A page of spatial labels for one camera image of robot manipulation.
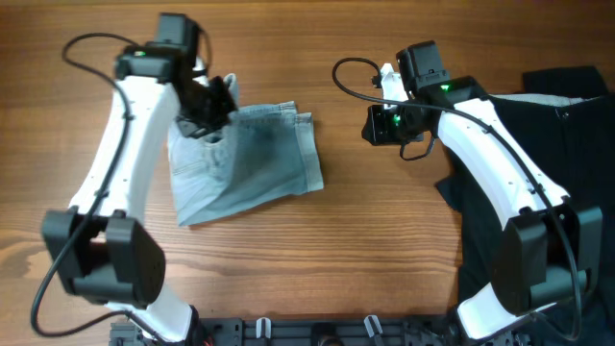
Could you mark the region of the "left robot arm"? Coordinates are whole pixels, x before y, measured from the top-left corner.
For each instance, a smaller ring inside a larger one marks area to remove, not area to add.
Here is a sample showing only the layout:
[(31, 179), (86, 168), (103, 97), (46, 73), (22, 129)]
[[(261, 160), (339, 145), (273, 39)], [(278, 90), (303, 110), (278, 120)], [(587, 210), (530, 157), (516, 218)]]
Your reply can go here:
[(195, 307), (165, 283), (165, 255), (144, 227), (152, 171), (167, 131), (198, 139), (230, 121), (235, 102), (209, 76), (199, 50), (206, 32), (181, 13), (160, 15), (156, 37), (127, 40), (109, 77), (114, 95), (95, 159), (66, 210), (48, 211), (41, 234), (48, 279), (64, 291), (122, 315), (134, 345), (208, 345)]

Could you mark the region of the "light blue denim shorts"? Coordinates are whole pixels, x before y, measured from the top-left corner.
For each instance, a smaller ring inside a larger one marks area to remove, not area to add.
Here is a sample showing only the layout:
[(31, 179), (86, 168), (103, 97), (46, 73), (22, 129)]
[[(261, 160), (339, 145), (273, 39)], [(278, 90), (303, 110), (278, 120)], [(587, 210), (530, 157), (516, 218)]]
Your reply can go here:
[(198, 139), (172, 123), (167, 137), (177, 222), (193, 226), (324, 187), (313, 118), (293, 101), (239, 108)]

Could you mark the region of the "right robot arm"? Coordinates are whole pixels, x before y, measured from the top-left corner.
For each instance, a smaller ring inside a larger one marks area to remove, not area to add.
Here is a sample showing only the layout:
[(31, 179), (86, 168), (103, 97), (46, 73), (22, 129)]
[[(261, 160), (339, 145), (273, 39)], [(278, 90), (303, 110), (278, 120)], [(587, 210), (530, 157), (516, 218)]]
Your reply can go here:
[(490, 282), (461, 302), (460, 341), (487, 341), (566, 301), (581, 301), (598, 282), (602, 213), (572, 201), (505, 128), (471, 76), (452, 78), (434, 41), (408, 46), (376, 68), (362, 136), (406, 147), (429, 133), (465, 165), (496, 212), (502, 242)]

